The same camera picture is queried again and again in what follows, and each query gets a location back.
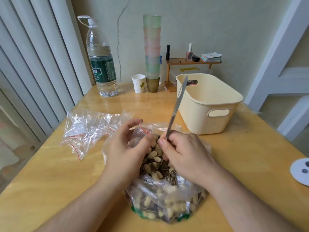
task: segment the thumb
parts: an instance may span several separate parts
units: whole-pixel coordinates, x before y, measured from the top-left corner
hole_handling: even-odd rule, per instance
[[[152,134],[147,134],[139,141],[137,146],[134,147],[133,149],[138,155],[145,155],[148,149],[150,148],[153,139],[154,136]]]
[[[175,150],[175,148],[164,138],[160,138],[158,140],[158,144],[161,147],[162,151],[165,155],[167,155],[168,159],[173,162],[179,157],[179,153]]]

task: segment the hand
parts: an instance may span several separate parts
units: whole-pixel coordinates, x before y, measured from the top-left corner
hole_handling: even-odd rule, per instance
[[[164,159],[169,159],[177,173],[185,179],[207,189],[207,180],[211,180],[214,172],[222,167],[209,154],[198,136],[172,130],[169,142],[165,137],[166,132],[158,140]]]
[[[107,160],[103,174],[111,178],[121,187],[129,186],[139,174],[143,158],[152,144],[153,135],[148,134],[134,148],[128,146],[128,141],[134,130],[130,128],[142,122],[142,119],[132,119],[123,124],[107,143]]]

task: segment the water bottle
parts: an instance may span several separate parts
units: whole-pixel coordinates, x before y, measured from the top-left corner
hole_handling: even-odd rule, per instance
[[[118,94],[118,85],[113,56],[107,37],[91,17],[81,15],[77,18],[82,24],[84,24],[81,21],[82,18],[88,20],[89,25],[84,24],[89,27],[86,42],[87,51],[98,92],[103,97],[115,96]]]

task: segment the basket handle hole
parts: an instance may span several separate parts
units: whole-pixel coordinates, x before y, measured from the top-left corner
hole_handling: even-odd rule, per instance
[[[210,117],[218,117],[218,116],[227,116],[230,113],[230,110],[224,109],[224,110],[212,110],[208,113],[208,116]]]
[[[198,81],[197,80],[188,80],[187,82],[187,86],[191,86],[191,85],[197,85]]]

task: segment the cream plastic basket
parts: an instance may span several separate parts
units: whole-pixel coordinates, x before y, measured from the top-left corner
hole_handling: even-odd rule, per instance
[[[176,77],[177,95],[185,77],[197,80],[187,85],[179,112],[190,132],[195,134],[220,133],[226,127],[243,96],[213,75],[196,73]]]

